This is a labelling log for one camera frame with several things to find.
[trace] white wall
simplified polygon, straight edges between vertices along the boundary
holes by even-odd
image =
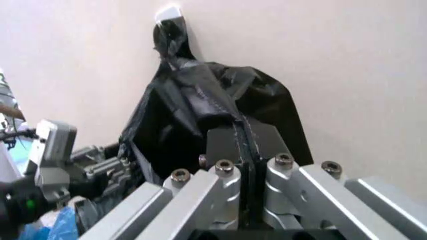
[[[30,124],[74,124],[77,146],[114,142],[158,66],[166,2],[3,0],[0,66]],[[178,2],[199,57],[290,89],[317,162],[427,202],[427,1]]]

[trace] black fabric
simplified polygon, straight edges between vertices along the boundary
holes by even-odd
[[[196,60],[182,17],[156,25],[153,38],[161,63],[121,134],[118,153],[137,160],[147,181],[158,184],[177,168],[197,171],[207,131],[221,126],[234,127],[243,161],[256,159],[247,118],[275,126],[298,164],[313,163],[294,101],[279,81],[253,67]]]

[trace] screw head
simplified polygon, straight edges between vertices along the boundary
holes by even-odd
[[[274,162],[285,170],[292,169],[294,159],[287,153],[279,153],[274,157]]]
[[[201,168],[206,168],[206,164],[208,163],[208,160],[206,159],[206,155],[205,154],[200,154],[199,156],[198,156],[198,165],[201,167]]]
[[[229,174],[233,172],[234,164],[232,161],[227,159],[221,159],[215,164],[215,172],[217,174]]]
[[[186,183],[190,180],[190,172],[185,168],[178,168],[170,174],[173,183]]]
[[[334,161],[322,162],[321,168],[330,174],[334,179],[339,179],[341,177],[341,173],[343,173],[343,168],[341,165]]]

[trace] green light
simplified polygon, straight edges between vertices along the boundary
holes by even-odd
[[[28,199],[26,201],[26,208],[30,209],[30,210],[33,210],[34,208],[36,208],[36,203],[33,200]]]

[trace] blue plastic bag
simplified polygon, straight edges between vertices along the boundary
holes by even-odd
[[[59,213],[47,240],[76,240],[78,237],[74,209],[66,206]]]
[[[49,227],[44,226],[36,230],[32,224],[27,224],[17,240],[46,240],[50,231]]]

